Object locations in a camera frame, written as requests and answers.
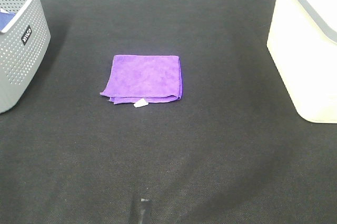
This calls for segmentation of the black tape strip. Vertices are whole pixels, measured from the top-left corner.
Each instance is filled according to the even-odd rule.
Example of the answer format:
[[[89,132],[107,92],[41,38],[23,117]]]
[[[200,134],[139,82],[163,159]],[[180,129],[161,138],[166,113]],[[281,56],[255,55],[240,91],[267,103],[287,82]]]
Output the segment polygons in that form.
[[[151,218],[152,201],[141,199],[139,224],[149,224]]]

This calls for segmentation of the grey perforated plastic basket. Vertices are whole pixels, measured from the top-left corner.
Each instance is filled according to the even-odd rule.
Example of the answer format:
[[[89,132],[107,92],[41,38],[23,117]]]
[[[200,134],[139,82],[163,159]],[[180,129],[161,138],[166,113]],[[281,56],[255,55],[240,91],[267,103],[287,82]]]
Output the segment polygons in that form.
[[[40,0],[1,0],[15,13],[1,30],[1,112],[16,105],[37,72],[51,34]]]

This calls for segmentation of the black tablecloth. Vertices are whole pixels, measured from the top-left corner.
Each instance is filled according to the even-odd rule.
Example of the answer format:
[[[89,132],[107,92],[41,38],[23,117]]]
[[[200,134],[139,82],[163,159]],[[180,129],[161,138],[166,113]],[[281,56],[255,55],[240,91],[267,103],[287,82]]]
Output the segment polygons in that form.
[[[48,51],[1,115],[1,223],[336,223],[336,125],[295,111],[275,0],[41,0]],[[100,96],[117,54],[178,55],[183,97]]]

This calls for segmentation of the white plastic bin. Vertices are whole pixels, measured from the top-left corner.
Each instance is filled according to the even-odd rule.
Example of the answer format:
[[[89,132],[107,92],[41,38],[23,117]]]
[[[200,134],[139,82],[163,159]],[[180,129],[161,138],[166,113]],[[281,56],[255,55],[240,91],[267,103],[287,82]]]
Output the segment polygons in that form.
[[[336,0],[275,0],[266,45],[297,113],[336,123]]]

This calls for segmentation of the blue cloth in basket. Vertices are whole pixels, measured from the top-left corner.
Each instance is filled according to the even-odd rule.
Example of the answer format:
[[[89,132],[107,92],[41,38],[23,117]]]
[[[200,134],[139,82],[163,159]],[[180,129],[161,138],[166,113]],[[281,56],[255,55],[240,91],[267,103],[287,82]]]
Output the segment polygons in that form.
[[[15,13],[8,12],[1,8],[0,12],[0,30],[6,27],[6,25],[13,19]]]

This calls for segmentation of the purple microfiber towel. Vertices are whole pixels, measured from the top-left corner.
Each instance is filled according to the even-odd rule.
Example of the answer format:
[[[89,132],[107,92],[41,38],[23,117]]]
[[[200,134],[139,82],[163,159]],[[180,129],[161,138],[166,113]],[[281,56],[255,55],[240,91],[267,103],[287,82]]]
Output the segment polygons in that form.
[[[113,104],[169,103],[183,96],[180,58],[175,55],[115,55],[101,96]]]

